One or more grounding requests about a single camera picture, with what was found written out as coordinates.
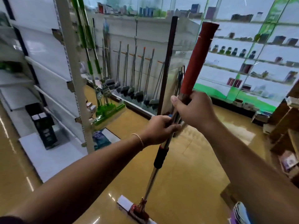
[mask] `person's left arm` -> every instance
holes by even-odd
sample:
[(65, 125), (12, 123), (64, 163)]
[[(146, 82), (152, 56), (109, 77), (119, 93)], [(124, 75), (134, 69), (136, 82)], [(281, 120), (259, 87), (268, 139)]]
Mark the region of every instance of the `person's left arm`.
[[(144, 147), (164, 142), (180, 125), (165, 128), (170, 117), (153, 117), (138, 135)], [(26, 223), (73, 223), (142, 149), (136, 135), (97, 150), (69, 165), (7, 215)]]

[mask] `person's left hand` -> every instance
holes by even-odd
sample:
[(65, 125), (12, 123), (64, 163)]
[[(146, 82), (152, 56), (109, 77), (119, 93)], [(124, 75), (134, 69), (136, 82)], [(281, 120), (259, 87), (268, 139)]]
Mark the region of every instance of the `person's left hand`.
[(172, 133), (181, 128), (180, 124), (173, 124), (166, 128), (165, 125), (170, 119), (169, 116), (154, 116), (151, 118), (146, 128), (139, 133), (144, 147), (163, 143)]

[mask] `shiny tiled floor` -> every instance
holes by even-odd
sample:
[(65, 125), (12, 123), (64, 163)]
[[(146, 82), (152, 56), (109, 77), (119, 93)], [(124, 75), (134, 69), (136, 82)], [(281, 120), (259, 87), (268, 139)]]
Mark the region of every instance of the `shiny tiled floor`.
[[(95, 102), (93, 90), (85, 89)], [(250, 119), (215, 106), (221, 121), (261, 157), (265, 156), (261, 127)], [(18, 136), (0, 107), (0, 215), (30, 195), (41, 183), (17, 142)], [(108, 129), (121, 139), (137, 132), (147, 120), (127, 110)], [(132, 202), (143, 196), (158, 146), (139, 153), (81, 216), (76, 224), (136, 223), (116, 206), (124, 195)], [(170, 151), (150, 193), (147, 212), (158, 224), (227, 223), (228, 208), (220, 192), (229, 180), (206, 139), (188, 127), (170, 145)]]

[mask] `person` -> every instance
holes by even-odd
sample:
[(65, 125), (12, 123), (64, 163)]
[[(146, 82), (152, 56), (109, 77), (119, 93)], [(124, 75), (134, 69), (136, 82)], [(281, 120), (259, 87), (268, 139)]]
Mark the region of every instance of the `person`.
[[(181, 118), (209, 141), (254, 223), (297, 223), (299, 190), (218, 120), (205, 93), (193, 92), (190, 98), (189, 105), (175, 96), (171, 101)], [(178, 124), (165, 128), (169, 120), (167, 116), (153, 117), (137, 135), (74, 162), (0, 218), (0, 224), (73, 223), (137, 153), (148, 145), (164, 142), (180, 129)]]

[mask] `bracelet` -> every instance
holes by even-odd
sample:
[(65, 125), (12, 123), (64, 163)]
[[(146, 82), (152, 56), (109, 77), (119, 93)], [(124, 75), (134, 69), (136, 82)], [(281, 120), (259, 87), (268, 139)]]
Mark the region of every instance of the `bracelet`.
[(136, 133), (133, 133), (132, 135), (136, 135), (137, 137), (139, 137), (140, 142), (141, 142), (141, 144), (142, 144), (142, 148), (144, 148), (144, 143), (143, 143), (141, 137), (140, 137), (138, 134), (136, 134)]

